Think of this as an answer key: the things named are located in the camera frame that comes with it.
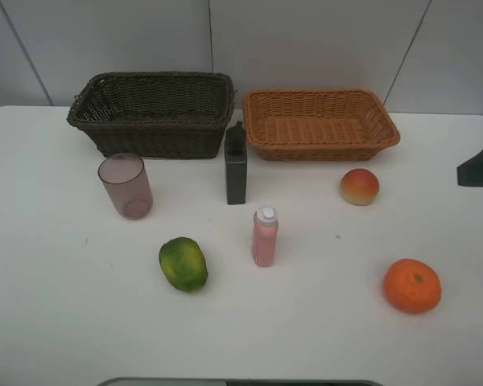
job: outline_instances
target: pink plastic cup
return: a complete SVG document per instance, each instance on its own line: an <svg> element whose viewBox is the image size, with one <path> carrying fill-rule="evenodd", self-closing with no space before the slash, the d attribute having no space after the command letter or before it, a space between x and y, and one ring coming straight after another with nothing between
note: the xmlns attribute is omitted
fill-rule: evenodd
<svg viewBox="0 0 483 386"><path fill-rule="evenodd" d="M98 167L98 177L104 184L117 212L127 219L141 219L151 209L153 199L145 163L135 154L115 154Z"/></svg>

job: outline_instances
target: table surface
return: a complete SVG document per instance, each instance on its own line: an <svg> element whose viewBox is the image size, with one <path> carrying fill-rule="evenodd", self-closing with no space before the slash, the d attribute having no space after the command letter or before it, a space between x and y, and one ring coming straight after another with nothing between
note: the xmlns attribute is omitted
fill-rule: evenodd
<svg viewBox="0 0 483 386"><path fill-rule="evenodd" d="M483 148L483 117L391 114L402 140L368 162L266 162L251 150L238 206L225 201L222 156L147 160L155 204L129 221L97 178L103 157L67 112L0 108L0 385L483 385L483 188L456 184L456 167ZM339 196L355 167L381 182L371 206ZM250 255L264 204L280 220L269 269ZM196 294L159 269L160 246L177 236L207 258ZM383 299L382 277L404 257L440 275L430 313Z"/></svg>

